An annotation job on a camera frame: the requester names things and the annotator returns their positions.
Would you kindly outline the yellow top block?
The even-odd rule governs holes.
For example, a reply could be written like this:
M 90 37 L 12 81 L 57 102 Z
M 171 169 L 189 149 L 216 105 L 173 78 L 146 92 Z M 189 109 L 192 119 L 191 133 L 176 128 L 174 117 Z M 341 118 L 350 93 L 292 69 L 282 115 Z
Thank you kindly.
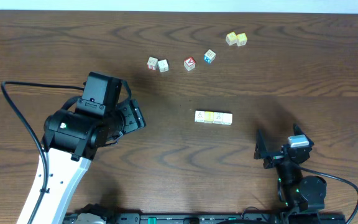
M 214 121 L 214 112 L 213 111 L 205 111 L 204 112 L 204 123 L 213 123 Z

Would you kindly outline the wooden A block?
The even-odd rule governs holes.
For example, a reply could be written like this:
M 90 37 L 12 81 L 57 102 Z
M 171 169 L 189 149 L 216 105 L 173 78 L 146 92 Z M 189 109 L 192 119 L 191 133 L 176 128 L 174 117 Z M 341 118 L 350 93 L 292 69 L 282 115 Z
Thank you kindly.
M 204 111 L 195 111 L 195 122 L 203 123 L 204 122 Z

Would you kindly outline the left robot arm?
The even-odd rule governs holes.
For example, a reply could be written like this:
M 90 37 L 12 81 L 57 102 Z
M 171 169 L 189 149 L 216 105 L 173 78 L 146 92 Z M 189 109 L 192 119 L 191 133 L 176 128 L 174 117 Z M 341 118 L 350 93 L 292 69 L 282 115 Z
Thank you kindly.
M 145 127 L 139 104 L 119 101 L 125 80 L 91 72 L 81 96 L 44 123 L 42 155 L 18 223 L 62 223 L 72 196 L 99 148 Z

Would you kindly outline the wooden block with M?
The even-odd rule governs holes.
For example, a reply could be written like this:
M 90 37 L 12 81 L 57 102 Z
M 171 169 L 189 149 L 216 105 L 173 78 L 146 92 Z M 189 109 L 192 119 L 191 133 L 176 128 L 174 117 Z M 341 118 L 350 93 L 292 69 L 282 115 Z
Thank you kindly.
M 231 125 L 232 124 L 232 114 L 231 113 L 223 113 L 222 124 L 224 124 L 224 125 Z

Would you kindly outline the wooden block with figure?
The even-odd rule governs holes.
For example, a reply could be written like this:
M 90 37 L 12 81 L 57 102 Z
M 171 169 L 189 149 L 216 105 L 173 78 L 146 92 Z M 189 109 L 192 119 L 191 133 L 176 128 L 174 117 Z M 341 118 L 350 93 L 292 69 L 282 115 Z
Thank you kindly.
M 213 118 L 213 123 L 214 124 L 222 124 L 223 123 L 223 114 L 221 112 L 214 112 L 214 118 Z

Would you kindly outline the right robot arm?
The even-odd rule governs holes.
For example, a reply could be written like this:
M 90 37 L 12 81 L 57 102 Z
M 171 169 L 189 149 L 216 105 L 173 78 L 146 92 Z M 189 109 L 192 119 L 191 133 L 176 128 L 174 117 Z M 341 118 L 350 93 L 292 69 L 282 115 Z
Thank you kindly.
M 278 213 L 281 223 L 319 223 L 318 212 L 324 208 L 326 181 L 318 176 L 303 176 L 300 164 L 310 158 L 314 142 L 298 125 L 293 135 L 278 151 L 269 151 L 258 130 L 254 159 L 262 159 L 265 169 L 275 168 L 278 174 L 278 195 L 287 208 Z

